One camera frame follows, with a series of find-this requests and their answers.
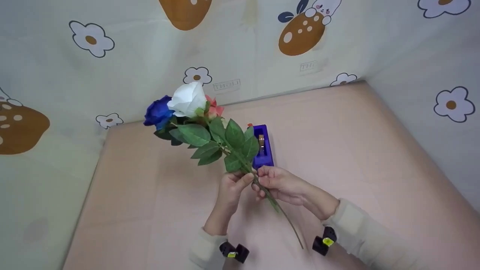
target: pink table surface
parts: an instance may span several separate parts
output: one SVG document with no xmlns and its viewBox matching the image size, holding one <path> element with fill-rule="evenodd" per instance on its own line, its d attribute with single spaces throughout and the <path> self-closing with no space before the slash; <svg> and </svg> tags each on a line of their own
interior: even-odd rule
<svg viewBox="0 0 480 270">
<path fill-rule="evenodd" d="M 480 218 L 366 83 L 227 106 L 241 125 L 267 124 L 276 165 L 344 197 L 417 249 L 432 269 L 478 269 Z M 142 123 L 112 128 L 65 270 L 183 269 L 215 202 L 222 162 L 197 167 Z M 225 269 L 364 269 L 339 246 L 311 250 L 322 233 L 308 211 L 282 204 L 307 249 L 268 202 L 246 189 L 228 229 L 250 249 Z"/>
</svg>

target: black wrist strap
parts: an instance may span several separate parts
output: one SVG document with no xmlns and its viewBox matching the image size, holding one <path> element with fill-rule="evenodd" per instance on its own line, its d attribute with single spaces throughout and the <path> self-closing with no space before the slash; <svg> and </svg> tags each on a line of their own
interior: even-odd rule
<svg viewBox="0 0 480 270">
<path fill-rule="evenodd" d="M 236 248 L 228 241 L 220 245 L 220 252 L 225 258 L 234 258 L 237 261 L 244 263 L 250 253 L 246 247 L 238 244 Z"/>
<path fill-rule="evenodd" d="M 328 248 L 336 242 L 335 230 L 330 226 L 325 226 L 323 237 L 316 236 L 313 241 L 312 249 L 316 252 L 327 255 Z"/>
</svg>

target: patterned wall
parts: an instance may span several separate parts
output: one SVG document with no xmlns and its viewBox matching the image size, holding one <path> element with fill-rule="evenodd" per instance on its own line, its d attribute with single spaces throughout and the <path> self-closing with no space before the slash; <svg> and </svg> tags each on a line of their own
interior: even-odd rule
<svg viewBox="0 0 480 270">
<path fill-rule="evenodd" d="M 152 100 L 192 81 L 226 104 L 367 79 L 480 209 L 479 9 L 470 0 L 0 7 L 0 215 L 9 217 L 0 261 L 8 269 L 60 268 L 108 129 L 141 120 Z"/>
</svg>

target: yellow tag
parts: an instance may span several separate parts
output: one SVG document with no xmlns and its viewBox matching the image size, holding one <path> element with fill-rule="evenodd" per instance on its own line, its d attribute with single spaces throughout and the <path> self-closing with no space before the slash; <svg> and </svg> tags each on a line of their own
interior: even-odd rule
<svg viewBox="0 0 480 270">
<path fill-rule="evenodd" d="M 333 242 L 332 239 L 330 239 L 330 238 L 328 238 L 328 237 L 325 237 L 323 242 L 324 242 L 324 244 L 327 245 L 327 246 L 331 246 L 331 245 L 333 245 L 333 243 L 335 243 L 335 242 Z"/>
</svg>

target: pink rose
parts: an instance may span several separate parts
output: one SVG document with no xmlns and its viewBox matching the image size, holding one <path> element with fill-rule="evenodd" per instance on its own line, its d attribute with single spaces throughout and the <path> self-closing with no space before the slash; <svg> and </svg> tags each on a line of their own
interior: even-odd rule
<svg viewBox="0 0 480 270">
<path fill-rule="evenodd" d="M 205 97 L 207 98 L 207 101 L 210 102 L 210 109 L 208 110 L 208 118 L 209 119 L 213 119 L 217 116 L 222 116 L 222 113 L 223 113 L 223 110 L 225 109 L 224 107 L 222 106 L 217 106 L 216 105 L 216 99 L 212 99 L 211 97 L 209 97 L 208 95 L 205 95 Z"/>
</svg>

